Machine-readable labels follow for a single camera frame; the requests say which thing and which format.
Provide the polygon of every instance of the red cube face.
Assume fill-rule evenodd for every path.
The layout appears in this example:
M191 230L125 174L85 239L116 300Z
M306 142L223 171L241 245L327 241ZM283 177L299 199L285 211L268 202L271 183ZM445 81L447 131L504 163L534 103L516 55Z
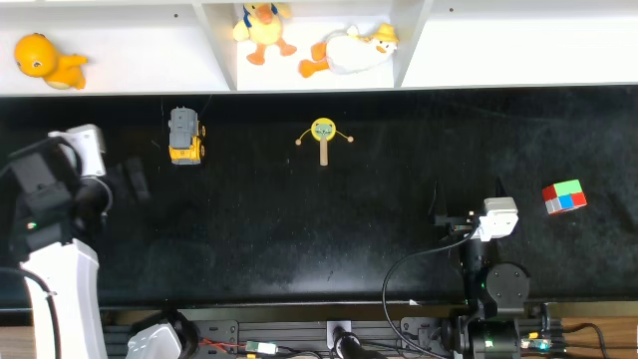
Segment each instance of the red cube face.
M572 194L571 199L574 201L574 206L576 207L587 205L587 199L583 192Z
M554 185L551 185L542 191L542 198L545 201L552 200L556 197L558 197L558 195L556 195L556 188L554 188Z

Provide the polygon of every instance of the black table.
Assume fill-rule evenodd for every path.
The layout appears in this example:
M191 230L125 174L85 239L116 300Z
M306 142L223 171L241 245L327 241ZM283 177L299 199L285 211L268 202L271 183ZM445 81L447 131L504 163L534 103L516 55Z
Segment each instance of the black table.
M118 193L93 243L104 307L379 301L392 263L442 245L427 221L435 180L462 213L494 195L496 177L520 217L500 255L530 271L532 300L635 299L637 105L635 87L1 99L0 154L4 164L49 131L102 128ZM177 106L202 113L203 166L168 159ZM317 142L294 143L319 117L355 138L330 142L327 168ZM547 215L541 190L572 179L589 205ZM7 265L16 186L1 183ZM407 263L390 298L461 301L454 259ZM0 286L0 307L28 305L19 280Z

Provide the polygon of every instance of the toy construction vehicle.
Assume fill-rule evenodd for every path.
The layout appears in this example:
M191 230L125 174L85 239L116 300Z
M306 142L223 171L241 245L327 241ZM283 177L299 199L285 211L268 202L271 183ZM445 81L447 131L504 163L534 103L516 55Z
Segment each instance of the toy construction vehicle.
M197 112L187 108L173 109L168 127L170 160L176 165L200 164L205 155L202 140L206 137L206 128L197 120Z

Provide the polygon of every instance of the wooden handle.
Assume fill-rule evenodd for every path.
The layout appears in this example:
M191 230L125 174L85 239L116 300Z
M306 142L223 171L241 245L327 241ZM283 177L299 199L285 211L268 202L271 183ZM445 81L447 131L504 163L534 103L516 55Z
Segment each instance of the wooden handle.
M321 138L319 142L319 165L328 166L328 140Z

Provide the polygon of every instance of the wooden floor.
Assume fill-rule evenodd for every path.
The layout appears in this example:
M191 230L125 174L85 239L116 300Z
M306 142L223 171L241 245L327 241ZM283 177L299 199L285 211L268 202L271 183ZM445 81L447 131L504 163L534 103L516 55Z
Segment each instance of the wooden floor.
M607 347L636 346L638 339L638 317L625 318L567 318L563 326L568 328L584 322L598 325L605 336ZM586 328L577 333L566 334L570 344L598 346L598 336L593 329ZM638 358L637 350L607 350L611 358ZM567 353L584 358L602 358L600 349L569 348ZM33 359L32 327L0 327L0 358Z

